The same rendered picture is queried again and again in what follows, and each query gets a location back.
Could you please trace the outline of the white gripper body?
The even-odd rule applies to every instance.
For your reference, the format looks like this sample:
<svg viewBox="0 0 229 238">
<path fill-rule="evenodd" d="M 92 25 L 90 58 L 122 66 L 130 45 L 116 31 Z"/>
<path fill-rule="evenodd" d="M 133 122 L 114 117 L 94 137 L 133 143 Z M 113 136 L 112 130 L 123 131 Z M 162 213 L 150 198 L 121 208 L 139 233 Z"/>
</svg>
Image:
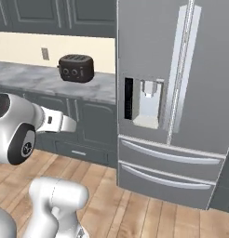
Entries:
<svg viewBox="0 0 229 238">
<path fill-rule="evenodd" d="M 75 132 L 75 130 L 76 130 L 76 121 L 73 118 L 62 114 L 60 132 Z"/>
</svg>

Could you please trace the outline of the dark grey drawer front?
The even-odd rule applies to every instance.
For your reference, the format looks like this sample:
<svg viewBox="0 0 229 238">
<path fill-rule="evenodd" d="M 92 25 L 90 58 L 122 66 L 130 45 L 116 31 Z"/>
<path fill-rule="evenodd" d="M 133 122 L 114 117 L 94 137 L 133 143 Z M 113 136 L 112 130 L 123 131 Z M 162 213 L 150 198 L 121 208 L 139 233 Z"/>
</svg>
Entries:
<svg viewBox="0 0 229 238">
<path fill-rule="evenodd" d="M 105 152 L 100 149 L 94 149 L 86 146 L 61 141 L 56 141 L 55 147 L 58 154 L 66 155 L 71 158 L 77 158 L 83 161 L 89 161 L 94 164 L 108 165 L 107 156 Z M 87 155 L 82 156 L 80 154 L 75 154 L 72 153 L 72 150 L 85 152 Z"/>
</svg>

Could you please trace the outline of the black toaster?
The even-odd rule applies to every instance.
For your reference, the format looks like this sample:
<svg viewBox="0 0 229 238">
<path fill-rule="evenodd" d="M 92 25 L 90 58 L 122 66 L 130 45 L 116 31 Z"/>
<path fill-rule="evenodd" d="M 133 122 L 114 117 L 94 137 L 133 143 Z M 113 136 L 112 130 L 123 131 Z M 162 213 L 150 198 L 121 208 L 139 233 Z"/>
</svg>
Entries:
<svg viewBox="0 0 229 238">
<path fill-rule="evenodd" d="M 94 61 L 88 55 L 65 55 L 59 59 L 58 69 L 63 81 L 84 84 L 94 77 Z"/>
</svg>

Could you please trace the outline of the dark grey upper cupboards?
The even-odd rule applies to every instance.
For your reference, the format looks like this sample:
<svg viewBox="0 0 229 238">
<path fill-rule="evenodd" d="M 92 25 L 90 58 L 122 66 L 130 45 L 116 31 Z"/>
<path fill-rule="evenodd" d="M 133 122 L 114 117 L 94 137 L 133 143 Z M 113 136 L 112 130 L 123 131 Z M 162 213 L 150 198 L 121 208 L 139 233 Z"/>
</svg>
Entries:
<svg viewBox="0 0 229 238">
<path fill-rule="evenodd" d="M 115 0 L 0 0 L 0 32 L 115 38 Z"/>
</svg>

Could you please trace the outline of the stainless steel fridge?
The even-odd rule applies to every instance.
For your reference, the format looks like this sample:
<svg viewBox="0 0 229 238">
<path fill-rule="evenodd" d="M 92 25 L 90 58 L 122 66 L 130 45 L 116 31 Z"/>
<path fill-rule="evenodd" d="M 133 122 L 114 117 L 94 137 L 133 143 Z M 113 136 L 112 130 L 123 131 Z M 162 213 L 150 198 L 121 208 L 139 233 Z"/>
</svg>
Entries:
<svg viewBox="0 0 229 238">
<path fill-rule="evenodd" d="M 209 209 L 229 152 L 229 0 L 118 0 L 117 183 Z"/>
</svg>

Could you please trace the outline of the dark grey tall cabinet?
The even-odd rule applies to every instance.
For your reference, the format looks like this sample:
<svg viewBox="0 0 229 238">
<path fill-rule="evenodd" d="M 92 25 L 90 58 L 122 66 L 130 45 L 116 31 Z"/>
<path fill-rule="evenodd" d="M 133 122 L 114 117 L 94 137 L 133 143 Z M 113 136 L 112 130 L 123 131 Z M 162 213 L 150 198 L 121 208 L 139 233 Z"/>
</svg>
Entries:
<svg viewBox="0 0 229 238">
<path fill-rule="evenodd" d="M 210 207 L 229 213 L 229 152 L 211 199 Z"/>
</svg>

